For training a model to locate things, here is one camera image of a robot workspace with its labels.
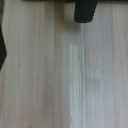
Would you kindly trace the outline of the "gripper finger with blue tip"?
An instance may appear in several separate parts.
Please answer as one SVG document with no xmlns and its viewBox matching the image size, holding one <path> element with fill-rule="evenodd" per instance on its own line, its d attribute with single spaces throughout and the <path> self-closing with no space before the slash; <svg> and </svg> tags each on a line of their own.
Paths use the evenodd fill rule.
<svg viewBox="0 0 128 128">
<path fill-rule="evenodd" d="M 4 64 L 6 56 L 7 56 L 6 45 L 3 37 L 2 27 L 0 24 L 0 70 Z"/>
</svg>

